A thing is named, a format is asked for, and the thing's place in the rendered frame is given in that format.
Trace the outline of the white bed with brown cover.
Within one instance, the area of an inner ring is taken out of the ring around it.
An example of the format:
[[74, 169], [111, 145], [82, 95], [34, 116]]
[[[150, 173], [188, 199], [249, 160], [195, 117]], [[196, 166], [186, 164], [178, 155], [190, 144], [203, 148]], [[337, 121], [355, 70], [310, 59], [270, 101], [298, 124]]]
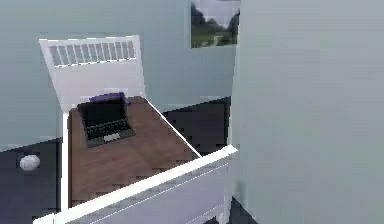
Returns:
[[[228, 224], [238, 151], [201, 155], [147, 99], [139, 36], [39, 44], [62, 110], [62, 208], [33, 224]], [[80, 108], [108, 92], [130, 128], [87, 136]]]

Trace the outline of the purple pillow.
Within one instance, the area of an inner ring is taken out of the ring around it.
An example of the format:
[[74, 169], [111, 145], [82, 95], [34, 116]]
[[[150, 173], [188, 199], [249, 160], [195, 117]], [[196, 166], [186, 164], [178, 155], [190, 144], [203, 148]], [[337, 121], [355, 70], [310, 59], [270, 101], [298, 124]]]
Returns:
[[108, 99], [117, 99], [117, 98], [123, 98], [125, 103], [127, 105], [131, 104], [130, 100], [125, 96], [123, 92], [115, 92], [115, 93], [106, 93], [98, 96], [93, 96], [89, 98], [90, 102], [97, 102], [102, 100], [108, 100]]

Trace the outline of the black open laptop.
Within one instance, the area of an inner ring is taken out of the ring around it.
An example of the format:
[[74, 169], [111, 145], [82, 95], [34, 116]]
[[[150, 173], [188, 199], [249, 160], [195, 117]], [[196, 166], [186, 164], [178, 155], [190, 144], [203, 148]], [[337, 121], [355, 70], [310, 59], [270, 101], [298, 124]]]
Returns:
[[128, 122], [124, 97], [82, 103], [77, 109], [81, 115], [89, 148], [135, 135]]

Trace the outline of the framed landscape picture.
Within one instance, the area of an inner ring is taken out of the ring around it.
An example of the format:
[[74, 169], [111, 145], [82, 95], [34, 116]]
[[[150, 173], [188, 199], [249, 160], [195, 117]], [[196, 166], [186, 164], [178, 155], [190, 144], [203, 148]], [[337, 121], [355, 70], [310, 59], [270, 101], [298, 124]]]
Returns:
[[191, 47], [236, 45], [241, 0], [190, 0]]

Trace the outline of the grey white ball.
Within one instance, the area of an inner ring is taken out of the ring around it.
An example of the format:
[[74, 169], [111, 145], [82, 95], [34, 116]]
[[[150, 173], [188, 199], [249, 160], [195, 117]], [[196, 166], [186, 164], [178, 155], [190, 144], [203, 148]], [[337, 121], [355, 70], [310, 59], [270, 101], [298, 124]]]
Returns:
[[37, 155], [26, 155], [20, 159], [19, 166], [24, 171], [33, 171], [40, 165], [40, 158]]

